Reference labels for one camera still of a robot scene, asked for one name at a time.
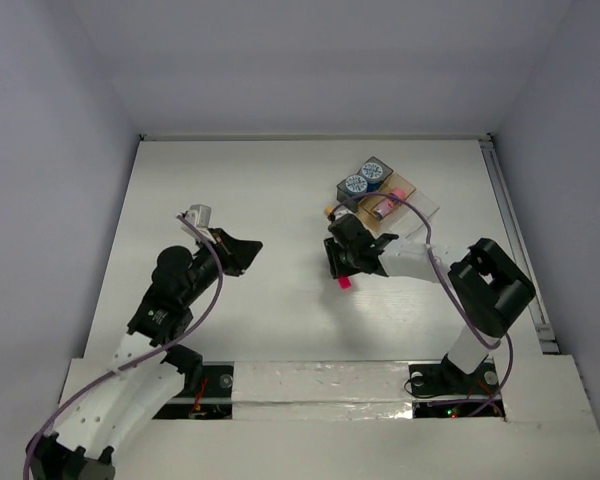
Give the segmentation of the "black pink highlighter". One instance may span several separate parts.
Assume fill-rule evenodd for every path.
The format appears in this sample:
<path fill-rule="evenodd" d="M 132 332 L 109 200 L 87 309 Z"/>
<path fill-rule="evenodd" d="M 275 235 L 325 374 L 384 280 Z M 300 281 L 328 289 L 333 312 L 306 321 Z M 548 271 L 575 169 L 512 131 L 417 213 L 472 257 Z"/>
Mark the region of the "black pink highlighter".
<path fill-rule="evenodd" d="M 337 283 L 342 290 L 347 290 L 352 287 L 350 278 L 346 276 L 338 277 Z"/>

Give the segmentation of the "pink capped bottle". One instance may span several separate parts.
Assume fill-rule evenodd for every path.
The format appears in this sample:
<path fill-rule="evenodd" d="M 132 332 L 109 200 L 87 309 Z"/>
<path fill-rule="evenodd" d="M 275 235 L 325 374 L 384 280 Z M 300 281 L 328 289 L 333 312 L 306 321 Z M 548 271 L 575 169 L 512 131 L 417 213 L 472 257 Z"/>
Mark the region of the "pink capped bottle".
<path fill-rule="evenodd" d="M 376 219 L 383 220 L 405 199 L 406 192 L 401 188 L 394 188 L 373 208 L 372 214 Z"/>

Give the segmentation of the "blue paint jar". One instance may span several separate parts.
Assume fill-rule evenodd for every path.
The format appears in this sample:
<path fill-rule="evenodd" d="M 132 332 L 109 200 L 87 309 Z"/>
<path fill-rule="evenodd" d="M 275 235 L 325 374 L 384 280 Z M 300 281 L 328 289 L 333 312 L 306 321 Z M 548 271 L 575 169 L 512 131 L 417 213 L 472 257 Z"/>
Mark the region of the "blue paint jar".
<path fill-rule="evenodd" d="M 370 160 L 361 166 L 359 174 L 368 184 L 381 184 L 385 179 L 385 168 L 381 162 Z"/>
<path fill-rule="evenodd" d="M 366 193 L 368 189 L 368 181 L 365 177 L 359 174 L 349 175 L 345 178 L 343 183 L 343 191 L 348 196 L 355 196 L 358 194 Z"/>

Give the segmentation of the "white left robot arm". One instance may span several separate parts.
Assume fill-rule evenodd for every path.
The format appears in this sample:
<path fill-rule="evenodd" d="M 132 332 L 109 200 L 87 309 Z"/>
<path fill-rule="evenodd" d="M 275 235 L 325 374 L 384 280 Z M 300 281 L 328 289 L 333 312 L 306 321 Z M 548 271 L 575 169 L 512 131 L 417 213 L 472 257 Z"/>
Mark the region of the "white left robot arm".
<path fill-rule="evenodd" d="M 112 479 L 122 453 L 177 394 L 204 383 L 203 357 L 183 345 L 202 322 L 192 304 L 225 277 L 239 277 L 263 244 L 221 228 L 191 230 L 197 251 L 171 246 L 103 374 L 58 407 L 29 442 L 26 479 Z"/>

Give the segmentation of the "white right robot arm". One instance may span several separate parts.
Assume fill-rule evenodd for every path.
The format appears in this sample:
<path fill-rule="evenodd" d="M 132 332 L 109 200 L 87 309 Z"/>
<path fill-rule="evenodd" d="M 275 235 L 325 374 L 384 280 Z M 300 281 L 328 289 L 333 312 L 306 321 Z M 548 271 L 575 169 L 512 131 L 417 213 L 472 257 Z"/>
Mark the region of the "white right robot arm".
<path fill-rule="evenodd" d="M 494 369 L 486 359 L 536 297 L 528 276 L 492 239 L 451 248 L 396 234 L 374 236 L 353 214 L 335 217 L 324 240 L 334 279 L 359 273 L 439 284 L 465 326 L 437 363 L 409 367 L 407 391 L 418 399 L 469 395 Z"/>

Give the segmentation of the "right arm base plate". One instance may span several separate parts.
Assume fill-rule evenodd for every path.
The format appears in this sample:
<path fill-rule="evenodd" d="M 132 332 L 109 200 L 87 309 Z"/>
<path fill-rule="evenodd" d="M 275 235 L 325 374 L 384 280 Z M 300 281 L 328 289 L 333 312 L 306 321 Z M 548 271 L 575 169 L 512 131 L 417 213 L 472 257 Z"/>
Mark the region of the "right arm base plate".
<path fill-rule="evenodd" d="M 413 400 L 415 419 L 505 418 L 495 365 L 483 362 L 466 375 L 446 370 L 439 363 L 409 365 L 403 384 Z"/>

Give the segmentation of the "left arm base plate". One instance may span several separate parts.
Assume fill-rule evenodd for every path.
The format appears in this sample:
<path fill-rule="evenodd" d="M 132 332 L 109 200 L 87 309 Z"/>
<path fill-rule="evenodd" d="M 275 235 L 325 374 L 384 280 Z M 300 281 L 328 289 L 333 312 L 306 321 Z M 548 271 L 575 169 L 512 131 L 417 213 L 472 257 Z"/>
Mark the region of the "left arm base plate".
<path fill-rule="evenodd" d="M 232 418 L 233 363 L 205 364 L 200 384 L 183 390 L 155 415 L 155 420 L 229 420 Z"/>

